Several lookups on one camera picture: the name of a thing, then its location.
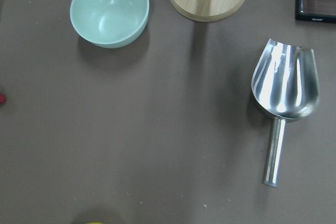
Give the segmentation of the mint green bowl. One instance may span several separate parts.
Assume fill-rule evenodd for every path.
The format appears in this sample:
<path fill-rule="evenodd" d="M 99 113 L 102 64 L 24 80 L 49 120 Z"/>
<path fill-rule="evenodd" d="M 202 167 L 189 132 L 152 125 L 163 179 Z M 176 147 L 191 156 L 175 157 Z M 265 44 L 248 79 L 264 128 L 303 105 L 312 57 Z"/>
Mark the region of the mint green bowl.
<path fill-rule="evenodd" d="M 70 21 L 84 40 L 121 48 L 138 39 L 149 19 L 149 0 L 72 0 Z"/>

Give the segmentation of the steel ice scoop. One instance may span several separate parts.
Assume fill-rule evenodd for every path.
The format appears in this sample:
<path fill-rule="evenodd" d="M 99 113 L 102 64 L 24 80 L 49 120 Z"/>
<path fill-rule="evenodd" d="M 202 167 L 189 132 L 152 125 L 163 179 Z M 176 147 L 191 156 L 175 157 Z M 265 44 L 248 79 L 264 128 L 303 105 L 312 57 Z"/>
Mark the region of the steel ice scoop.
<path fill-rule="evenodd" d="M 320 102 L 314 50 L 269 39 L 254 70 L 251 91 L 273 120 L 264 184 L 277 187 L 287 122 L 310 116 Z"/>

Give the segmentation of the red strawberry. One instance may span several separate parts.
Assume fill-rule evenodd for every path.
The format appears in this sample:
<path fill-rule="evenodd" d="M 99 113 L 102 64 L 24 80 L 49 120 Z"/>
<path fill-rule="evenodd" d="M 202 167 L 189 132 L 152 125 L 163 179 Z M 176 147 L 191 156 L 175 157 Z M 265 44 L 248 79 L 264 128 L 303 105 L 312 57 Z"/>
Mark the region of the red strawberry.
<path fill-rule="evenodd" d="M 6 102 L 6 97 L 0 93 L 0 104 L 4 104 Z"/>

